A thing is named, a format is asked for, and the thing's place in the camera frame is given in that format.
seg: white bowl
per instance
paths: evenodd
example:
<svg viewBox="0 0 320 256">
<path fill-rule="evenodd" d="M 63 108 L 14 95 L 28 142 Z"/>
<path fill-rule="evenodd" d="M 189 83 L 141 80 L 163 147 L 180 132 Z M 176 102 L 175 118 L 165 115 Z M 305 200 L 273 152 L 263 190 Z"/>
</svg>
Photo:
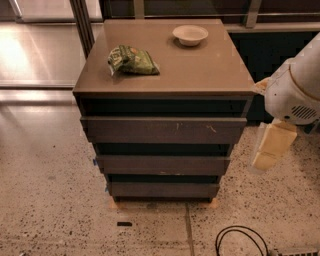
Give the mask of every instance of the white bowl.
<svg viewBox="0 0 320 256">
<path fill-rule="evenodd" d="M 194 25 L 176 27 L 172 33 L 185 46 L 196 46 L 209 34 L 205 28 Z"/>
</svg>

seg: plastic bag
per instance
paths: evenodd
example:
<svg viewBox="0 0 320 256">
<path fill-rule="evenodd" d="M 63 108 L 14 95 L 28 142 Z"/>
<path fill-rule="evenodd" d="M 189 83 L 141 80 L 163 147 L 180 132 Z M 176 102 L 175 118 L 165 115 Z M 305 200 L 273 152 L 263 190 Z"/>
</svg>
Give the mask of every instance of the plastic bag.
<svg viewBox="0 0 320 256">
<path fill-rule="evenodd" d="M 114 48 L 109 54 L 108 64 L 112 75 L 116 71 L 141 75 L 160 74 L 158 65 L 147 51 L 131 46 L 119 45 Z"/>
</svg>

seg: glass wall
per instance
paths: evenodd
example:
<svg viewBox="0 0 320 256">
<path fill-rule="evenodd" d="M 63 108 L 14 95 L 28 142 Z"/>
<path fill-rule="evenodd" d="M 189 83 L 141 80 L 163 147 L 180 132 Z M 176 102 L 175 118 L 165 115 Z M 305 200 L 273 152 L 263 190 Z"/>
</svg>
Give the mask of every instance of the glass wall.
<svg viewBox="0 0 320 256">
<path fill-rule="evenodd" d="M 16 0 L 23 21 L 28 20 L 68 20 L 73 19 L 69 0 Z M 93 20 L 101 20 L 98 0 L 86 0 L 89 16 Z"/>
</svg>

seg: speckled floor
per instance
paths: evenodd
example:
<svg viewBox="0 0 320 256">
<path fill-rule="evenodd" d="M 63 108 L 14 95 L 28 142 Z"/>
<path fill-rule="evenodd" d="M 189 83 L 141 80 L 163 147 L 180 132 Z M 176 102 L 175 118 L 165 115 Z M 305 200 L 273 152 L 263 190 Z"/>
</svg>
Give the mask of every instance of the speckled floor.
<svg viewBox="0 0 320 256">
<path fill-rule="evenodd" d="M 29 100 L 17 104 L 17 95 Z M 258 231 L 269 248 L 320 244 L 319 134 L 300 133 L 275 168 L 255 175 L 247 164 L 258 128 L 246 127 L 211 204 L 115 204 L 71 92 L 0 97 L 1 256 L 209 256 L 217 233 L 234 224 Z M 221 252 L 259 255 L 239 233 L 225 237 Z"/>
</svg>

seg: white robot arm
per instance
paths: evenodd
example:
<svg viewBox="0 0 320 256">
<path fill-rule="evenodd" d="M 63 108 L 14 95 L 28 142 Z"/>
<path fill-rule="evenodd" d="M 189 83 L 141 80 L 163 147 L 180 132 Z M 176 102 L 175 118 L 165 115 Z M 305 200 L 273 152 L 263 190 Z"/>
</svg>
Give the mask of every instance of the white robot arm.
<svg viewBox="0 0 320 256">
<path fill-rule="evenodd" d="M 296 125 L 320 119 L 320 33 L 269 78 L 265 108 L 273 117 Z"/>
<path fill-rule="evenodd" d="M 319 124 L 320 33 L 270 78 L 257 83 L 255 91 L 264 95 L 266 111 L 275 118 L 272 124 L 262 126 L 264 133 L 257 138 L 251 160 L 253 170 L 266 171 L 297 137 L 295 125 L 311 124 L 309 130 L 313 130 Z"/>
</svg>

